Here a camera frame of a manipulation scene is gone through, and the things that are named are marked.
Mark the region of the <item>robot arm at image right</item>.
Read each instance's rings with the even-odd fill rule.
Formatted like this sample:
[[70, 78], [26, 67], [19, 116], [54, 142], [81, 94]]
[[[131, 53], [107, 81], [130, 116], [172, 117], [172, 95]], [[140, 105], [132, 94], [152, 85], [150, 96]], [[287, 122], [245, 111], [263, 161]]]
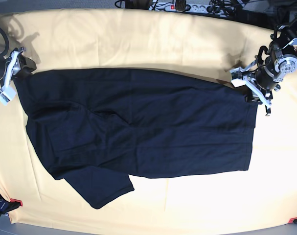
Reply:
[[248, 87], [246, 101], [264, 104], [268, 116], [272, 91], [279, 91], [284, 77], [297, 70], [297, 15], [290, 23], [276, 27], [271, 40], [268, 47], [259, 48], [255, 60], [248, 66], [229, 71], [232, 85]]

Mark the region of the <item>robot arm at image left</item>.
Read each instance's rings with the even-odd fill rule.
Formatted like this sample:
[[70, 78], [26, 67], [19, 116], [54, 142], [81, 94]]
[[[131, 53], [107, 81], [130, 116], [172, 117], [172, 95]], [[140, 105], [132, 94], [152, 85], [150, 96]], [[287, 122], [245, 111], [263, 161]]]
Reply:
[[24, 47], [13, 49], [9, 57], [5, 58], [9, 51], [9, 39], [1, 28], [0, 34], [5, 42], [4, 50], [0, 53], [0, 99], [7, 103], [16, 95], [16, 92], [10, 87], [12, 79], [32, 74], [37, 66], [32, 59], [23, 55], [23, 52], [26, 51]]

